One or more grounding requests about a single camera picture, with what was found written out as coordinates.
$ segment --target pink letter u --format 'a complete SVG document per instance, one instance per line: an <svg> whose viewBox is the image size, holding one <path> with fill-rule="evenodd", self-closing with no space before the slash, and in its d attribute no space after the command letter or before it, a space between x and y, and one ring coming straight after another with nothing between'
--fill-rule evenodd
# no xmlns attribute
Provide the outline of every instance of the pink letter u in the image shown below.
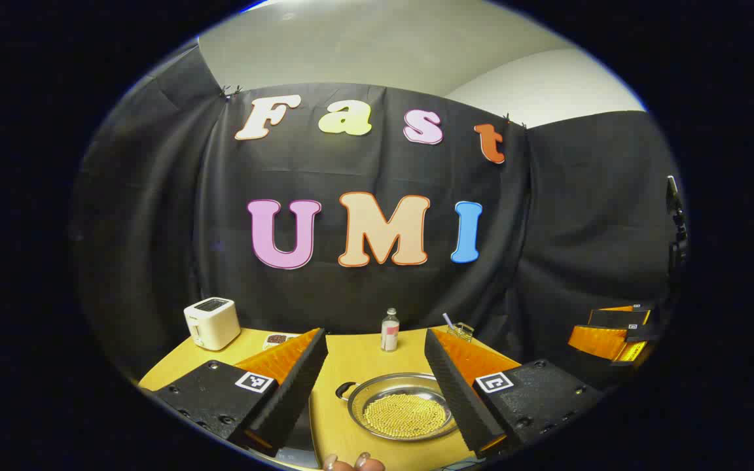
<svg viewBox="0 0 754 471"><path fill-rule="evenodd" d="M275 247L275 215L281 211L276 200L254 200L247 206L252 214L252 248L255 256L272 268L293 270L310 262L314 255L314 218L322 205L314 200L296 200L290 211L296 215L296 247L283 253Z"/></svg>

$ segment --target letter i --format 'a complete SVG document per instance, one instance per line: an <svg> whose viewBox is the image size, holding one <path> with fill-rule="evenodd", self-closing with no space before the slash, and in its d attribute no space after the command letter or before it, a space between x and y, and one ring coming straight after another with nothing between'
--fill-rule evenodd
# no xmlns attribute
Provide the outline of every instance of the letter i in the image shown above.
<svg viewBox="0 0 754 471"><path fill-rule="evenodd" d="M482 205L470 201L459 201L456 203L456 212L458 213L458 243L450 260L454 263L470 263L479 257L479 252L476 250L476 232L479 215L482 214Z"/></svg>

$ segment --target metal bowl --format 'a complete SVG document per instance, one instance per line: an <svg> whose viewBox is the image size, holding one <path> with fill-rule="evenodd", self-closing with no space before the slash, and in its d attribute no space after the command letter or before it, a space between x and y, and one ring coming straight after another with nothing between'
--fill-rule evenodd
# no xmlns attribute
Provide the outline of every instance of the metal bowl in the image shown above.
<svg viewBox="0 0 754 471"><path fill-rule="evenodd" d="M357 385L348 398L342 396L352 385ZM438 429L421 436L389 436L385 435L368 425L365 420L365 409L377 399L381 399L392 394L410 394L424 399L434 400L438 405L444 408L446 419ZM424 375L423 373L395 373L394 375L378 376L369 379L363 384L353 381L343 383L336 390L336 396L341 400L348 402L348 413L353 421L360 427L367 430L372 435L397 440L399 442L419 442L444 436L456 429L456 421L452 418L450 408L446 405L446 400L438 387L433 375Z"/></svg>

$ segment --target screw hole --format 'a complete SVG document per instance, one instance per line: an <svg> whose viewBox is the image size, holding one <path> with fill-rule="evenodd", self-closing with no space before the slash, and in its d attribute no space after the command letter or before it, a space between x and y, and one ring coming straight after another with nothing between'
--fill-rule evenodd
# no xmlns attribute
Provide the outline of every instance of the screw hole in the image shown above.
<svg viewBox="0 0 754 471"><path fill-rule="evenodd" d="M517 428L526 428L529 427L533 423L533 420L531 417L520 417L517 419Z"/></svg>

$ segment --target gold beads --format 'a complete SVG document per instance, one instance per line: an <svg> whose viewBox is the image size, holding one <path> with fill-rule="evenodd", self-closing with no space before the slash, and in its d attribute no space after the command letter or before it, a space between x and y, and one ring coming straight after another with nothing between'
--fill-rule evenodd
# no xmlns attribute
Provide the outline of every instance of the gold beads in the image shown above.
<svg viewBox="0 0 754 471"><path fill-rule="evenodd" d="M364 416L375 431L394 438L427 435L446 421L446 412L440 404L409 394L381 397L365 408Z"/></svg>

